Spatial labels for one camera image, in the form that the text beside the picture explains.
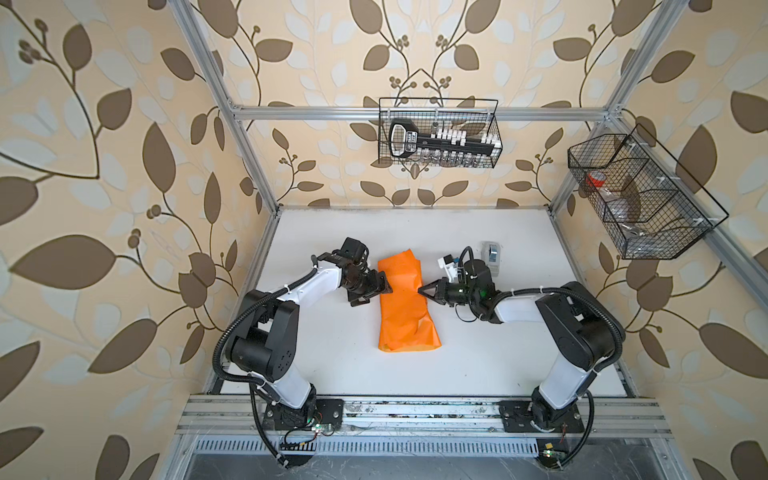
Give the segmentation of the orange wrapping paper sheet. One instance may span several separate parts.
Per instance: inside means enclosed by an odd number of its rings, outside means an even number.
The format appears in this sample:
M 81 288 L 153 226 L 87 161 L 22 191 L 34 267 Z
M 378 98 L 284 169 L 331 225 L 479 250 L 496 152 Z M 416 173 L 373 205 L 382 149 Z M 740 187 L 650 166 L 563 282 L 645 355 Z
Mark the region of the orange wrapping paper sheet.
M 421 262 L 411 250 L 378 262 L 391 293 L 380 296 L 381 326 L 378 348 L 383 352 L 432 351 L 442 343 L 429 314 L 427 300 L 418 293 L 423 286 Z

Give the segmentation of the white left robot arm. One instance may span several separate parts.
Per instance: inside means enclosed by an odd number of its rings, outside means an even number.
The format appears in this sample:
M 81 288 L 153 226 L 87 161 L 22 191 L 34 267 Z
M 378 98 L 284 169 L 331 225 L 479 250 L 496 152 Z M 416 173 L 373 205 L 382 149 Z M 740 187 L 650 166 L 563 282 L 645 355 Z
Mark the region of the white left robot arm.
M 246 294 L 240 313 L 214 350 L 213 368 L 225 382 L 244 383 L 263 398 L 293 410 L 311 404 L 313 385 L 293 366 L 300 313 L 338 289 L 352 307 L 390 294 L 386 274 L 368 265 L 369 249 L 348 237 L 331 252 L 312 256 L 312 269 L 272 292 Z

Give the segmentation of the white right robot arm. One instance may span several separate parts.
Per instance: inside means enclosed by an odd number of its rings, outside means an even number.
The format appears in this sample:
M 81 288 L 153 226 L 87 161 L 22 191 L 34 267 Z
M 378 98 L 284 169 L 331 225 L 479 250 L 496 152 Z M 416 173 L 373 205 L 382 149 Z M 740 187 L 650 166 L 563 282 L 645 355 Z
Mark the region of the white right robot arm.
M 447 255 L 440 265 L 448 275 L 418 288 L 426 299 L 466 306 L 474 319 L 495 325 L 528 322 L 547 327 L 558 356 L 531 394 L 524 417 L 533 428 L 556 429 L 599 373 L 620 359 L 625 330 L 582 283 L 502 291 L 481 259 Z

